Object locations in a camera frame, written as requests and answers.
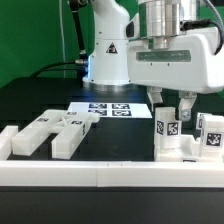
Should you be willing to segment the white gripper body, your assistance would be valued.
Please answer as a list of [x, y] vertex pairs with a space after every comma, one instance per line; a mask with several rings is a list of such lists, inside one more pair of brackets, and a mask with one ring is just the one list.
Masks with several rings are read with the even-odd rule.
[[152, 50], [148, 40], [131, 41], [128, 74], [133, 84], [196, 93], [224, 89], [224, 47], [215, 55], [215, 27], [189, 30], [170, 40], [168, 49]]

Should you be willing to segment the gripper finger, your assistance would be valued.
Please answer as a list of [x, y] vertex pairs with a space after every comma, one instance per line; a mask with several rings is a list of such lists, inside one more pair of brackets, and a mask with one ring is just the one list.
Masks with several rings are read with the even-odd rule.
[[147, 88], [147, 95], [151, 103], [152, 111], [155, 111], [156, 107], [163, 105], [163, 99], [162, 99], [161, 93], [162, 93], [162, 89], [160, 87], [149, 86]]
[[191, 119], [191, 109], [197, 99], [197, 93], [180, 91], [179, 99], [180, 102], [177, 108], [176, 116], [181, 121], [189, 121]]

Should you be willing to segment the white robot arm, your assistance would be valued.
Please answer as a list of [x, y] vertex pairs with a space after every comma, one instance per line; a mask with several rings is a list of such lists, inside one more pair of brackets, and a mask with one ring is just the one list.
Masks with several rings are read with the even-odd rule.
[[129, 17], [115, 0], [68, 0], [78, 34], [78, 11], [91, 5], [94, 12], [91, 55], [78, 38], [81, 60], [89, 68], [83, 81], [96, 87], [145, 86], [154, 108], [163, 104], [164, 89], [175, 90], [177, 116], [188, 121], [199, 94], [224, 90], [223, 22], [199, 17], [200, 3], [210, 0], [136, 1], [138, 11]]

